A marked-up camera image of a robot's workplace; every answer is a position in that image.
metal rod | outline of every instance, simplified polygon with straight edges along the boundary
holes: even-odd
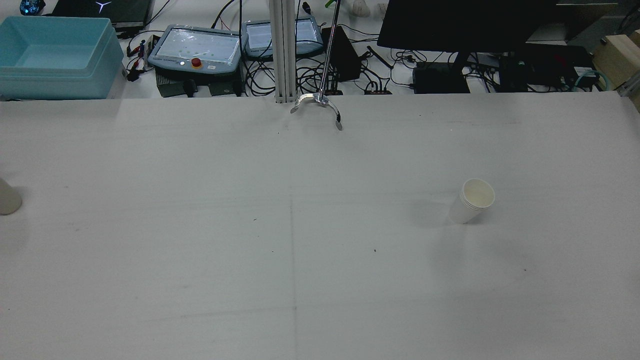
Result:
[[[331,61],[331,50],[333,48],[333,34],[335,33],[335,27],[338,24],[338,15],[340,11],[341,2],[342,2],[341,0],[336,0],[335,10],[333,11],[333,23],[331,24],[331,33],[329,34],[329,44],[327,44],[326,46],[326,59],[324,59],[324,69],[322,72],[322,80],[320,80],[320,89],[318,89],[320,98],[324,96],[324,91],[326,90],[326,76],[329,73],[329,66]]]

white cylinder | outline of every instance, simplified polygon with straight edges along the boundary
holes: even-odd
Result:
[[[6,181],[0,179],[0,215],[14,213],[22,205],[22,198]]]
[[[480,179],[469,179],[453,202],[449,218],[457,224],[466,224],[489,208],[494,200],[495,192],[491,185]]]

black device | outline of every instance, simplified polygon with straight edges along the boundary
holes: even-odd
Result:
[[[526,92],[528,85],[573,89],[591,87],[599,76],[591,55],[581,46],[522,44],[500,59],[500,92]]]
[[[471,53],[504,53],[523,44],[557,0],[407,1],[389,0],[378,45],[394,49],[458,53],[455,61],[414,70],[423,90],[468,93],[461,74]],[[490,14],[488,20],[483,14]],[[417,94],[422,87],[416,84]]]
[[[22,0],[20,2],[20,13],[23,15],[40,15],[45,5],[44,0]]]
[[[142,30],[151,20],[154,0],[58,0],[53,16],[106,17],[117,33]]]
[[[329,42],[331,28],[321,30],[324,49]],[[331,65],[338,70],[338,81],[349,81],[360,78],[362,61],[349,41],[342,26],[336,26],[333,34],[333,49],[330,59]]]

white table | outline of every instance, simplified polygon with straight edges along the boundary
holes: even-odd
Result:
[[[640,357],[631,102],[385,100],[0,103],[0,358]]]

connector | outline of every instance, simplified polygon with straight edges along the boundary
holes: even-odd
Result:
[[[327,89],[324,91],[325,95],[344,95],[342,93],[342,90],[331,90],[331,89]]]
[[[365,95],[393,95],[389,90],[364,90]]]

